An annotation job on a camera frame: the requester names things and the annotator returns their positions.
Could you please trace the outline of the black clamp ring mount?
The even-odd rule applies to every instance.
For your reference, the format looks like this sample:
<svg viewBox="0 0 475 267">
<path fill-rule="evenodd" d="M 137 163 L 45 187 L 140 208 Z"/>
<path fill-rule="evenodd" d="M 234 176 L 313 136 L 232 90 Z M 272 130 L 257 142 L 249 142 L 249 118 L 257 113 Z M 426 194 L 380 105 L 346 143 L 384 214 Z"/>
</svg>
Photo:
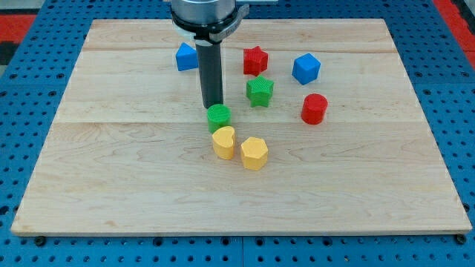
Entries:
<svg viewBox="0 0 475 267">
<path fill-rule="evenodd" d="M 249 15 L 249 4 L 171 3 L 171 18 L 178 33 L 205 44 L 220 44 Z"/>
</svg>

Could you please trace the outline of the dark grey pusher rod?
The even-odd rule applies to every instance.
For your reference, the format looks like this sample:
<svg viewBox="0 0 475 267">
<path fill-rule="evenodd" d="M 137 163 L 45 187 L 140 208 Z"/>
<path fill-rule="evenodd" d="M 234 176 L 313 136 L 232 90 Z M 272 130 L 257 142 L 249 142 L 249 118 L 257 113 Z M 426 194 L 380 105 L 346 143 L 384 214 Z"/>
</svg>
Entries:
<svg viewBox="0 0 475 267">
<path fill-rule="evenodd" d="M 220 44 L 197 43 L 196 51 L 204 108 L 223 104 L 223 72 Z"/>
</svg>

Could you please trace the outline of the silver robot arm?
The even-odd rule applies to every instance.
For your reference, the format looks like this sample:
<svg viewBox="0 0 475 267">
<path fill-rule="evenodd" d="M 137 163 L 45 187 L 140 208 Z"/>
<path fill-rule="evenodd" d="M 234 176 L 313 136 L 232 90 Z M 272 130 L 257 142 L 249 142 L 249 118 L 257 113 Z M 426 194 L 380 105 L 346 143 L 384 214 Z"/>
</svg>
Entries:
<svg viewBox="0 0 475 267">
<path fill-rule="evenodd" d="M 197 51 L 203 106 L 223 103 L 221 43 L 249 15 L 250 6 L 235 0 L 171 0 L 171 18 L 190 36 Z"/>
</svg>

